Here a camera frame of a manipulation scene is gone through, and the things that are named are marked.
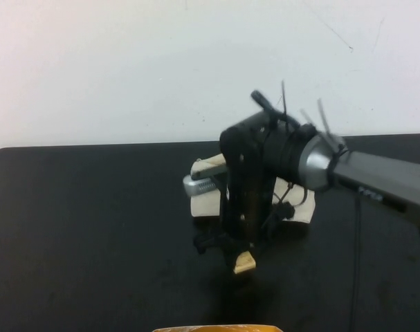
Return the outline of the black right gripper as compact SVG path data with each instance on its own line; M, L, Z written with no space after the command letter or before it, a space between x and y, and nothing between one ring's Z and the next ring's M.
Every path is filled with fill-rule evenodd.
M221 153L196 160L191 178L201 180L227 171L228 200L222 228L230 237L226 250L237 256L235 275L256 268L250 245L263 237L262 225L268 218L273 200L276 173L276 120L269 116L251 116L224 130L219 137Z

